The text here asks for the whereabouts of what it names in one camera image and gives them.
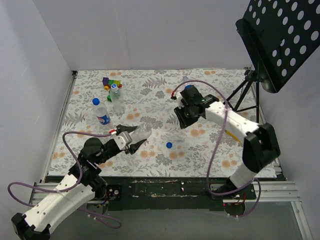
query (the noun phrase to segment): blue bottle cap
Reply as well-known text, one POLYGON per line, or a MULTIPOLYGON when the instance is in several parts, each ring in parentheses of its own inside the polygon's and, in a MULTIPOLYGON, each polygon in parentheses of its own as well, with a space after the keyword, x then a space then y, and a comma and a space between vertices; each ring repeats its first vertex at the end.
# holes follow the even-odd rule
POLYGON ((171 142, 167 142, 167 143, 166 143, 166 147, 167 147, 168 149, 172 148, 172 143, 171 143, 171 142))
POLYGON ((93 105, 97 106, 100 103, 100 100, 98 98, 94 98, 92 100, 93 105))

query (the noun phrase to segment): black music stand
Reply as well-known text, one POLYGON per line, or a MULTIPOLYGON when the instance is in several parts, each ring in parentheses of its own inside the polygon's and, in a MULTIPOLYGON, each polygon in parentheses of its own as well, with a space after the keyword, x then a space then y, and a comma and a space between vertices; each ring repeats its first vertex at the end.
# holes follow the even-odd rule
POLYGON ((256 108, 259 122, 259 86, 277 93, 320 45, 320 0, 251 0, 235 23, 255 70, 227 98, 235 112, 256 108), (239 106, 256 83, 256 105, 239 106), (235 107, 230 99, 243 87, 235 107))

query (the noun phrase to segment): water bottle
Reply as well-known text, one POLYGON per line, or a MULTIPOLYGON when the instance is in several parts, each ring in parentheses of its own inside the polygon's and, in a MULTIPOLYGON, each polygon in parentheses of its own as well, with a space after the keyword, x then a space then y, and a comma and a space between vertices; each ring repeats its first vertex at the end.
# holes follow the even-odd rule
POLYGON ((100 102, 98 98, 92 100, 93 112, 98 118, 99 122, 103 125, 110 123, 110 117, 107 112, 107 107, 103 102, 100 102))
POLYGON ((126 110, 124 95, 115 83, 111 85, 110 98, 111 102, 113 102, 114 110, 119 113, 124 113, 126 110))
POLYGON ((136 144, 137 142, 140 142, 141 140, 144 140, 150 137, 152 133, 151 127, 152 126, 150 123, 145 122, 140 124, 131 134, 131 139, 132 139, 131 144, 136 144))
MULTIPOLYGON (((187 77, 187 76, 184 76, 183 78, 182 78, 182 82, 185 82, 185 81, 188 81, 189 80, 189 78, 187 77)), ((188 86, 190 83, 188 82, 188 83, 185 83, 185 84, 183 84, 182 85, 182 87, 186 87, 186 86, 188 86)))

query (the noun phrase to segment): perforated metal panel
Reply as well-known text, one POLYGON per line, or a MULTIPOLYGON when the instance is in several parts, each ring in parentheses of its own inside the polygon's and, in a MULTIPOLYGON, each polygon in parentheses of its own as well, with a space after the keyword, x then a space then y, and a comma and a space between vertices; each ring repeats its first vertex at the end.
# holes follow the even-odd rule
POLYGON ((236 26, 263 88, 277 93, 320 45, 320 0, 251 0, 236 26))

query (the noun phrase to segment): purple block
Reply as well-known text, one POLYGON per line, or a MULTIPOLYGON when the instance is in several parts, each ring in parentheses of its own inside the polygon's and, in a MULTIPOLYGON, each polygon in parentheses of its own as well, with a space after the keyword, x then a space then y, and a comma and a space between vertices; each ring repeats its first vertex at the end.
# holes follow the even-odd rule
POLYGON ((102 84, 103 84, 103 86, 108 86, 108 82, 109 82, 109 78, 108 78, 108 77, 104 77, 104 78, 102 79, 102 84))

